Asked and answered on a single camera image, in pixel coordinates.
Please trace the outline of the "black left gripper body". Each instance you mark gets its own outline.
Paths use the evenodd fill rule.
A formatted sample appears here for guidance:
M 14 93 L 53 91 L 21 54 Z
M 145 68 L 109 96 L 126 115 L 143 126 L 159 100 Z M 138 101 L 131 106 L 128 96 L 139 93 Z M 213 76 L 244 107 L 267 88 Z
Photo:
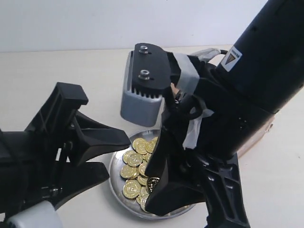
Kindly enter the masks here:
M 23 131 L 0 133 L 0 210 L 7 220 L 43 199 L 56 172 L 71 162 L 72 121 L 88 103 L 80 85 L 56 83 Z

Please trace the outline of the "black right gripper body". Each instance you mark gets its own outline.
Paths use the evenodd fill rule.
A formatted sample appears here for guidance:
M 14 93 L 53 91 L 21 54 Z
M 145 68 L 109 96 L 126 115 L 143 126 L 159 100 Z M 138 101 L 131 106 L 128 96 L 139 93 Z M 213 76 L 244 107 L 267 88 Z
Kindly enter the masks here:
M 165 196 L 180 197 L 175 206 L 205 202 L 209 228 L 247 228 L 237 150 L 249 137 L 249 103 L 225 80 L 221 66 L 205 64 L 194 95 L 180 110 L 199 107 L 205 115 L 196 146 L 179 146 L 167 160 Z

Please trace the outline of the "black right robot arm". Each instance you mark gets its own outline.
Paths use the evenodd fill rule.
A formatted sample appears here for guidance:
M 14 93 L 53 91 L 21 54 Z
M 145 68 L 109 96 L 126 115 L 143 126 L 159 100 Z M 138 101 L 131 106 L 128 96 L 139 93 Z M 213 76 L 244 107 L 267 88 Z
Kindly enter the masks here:
M 146 168 L 159 178 L 145 210 L 164 216 L 205 202 L 207 227 L 248 228 L 238 149 L 304 86 L 304 3 L 269 0 L 214 66 L 196 63 L 193 94 L 165 93 Z

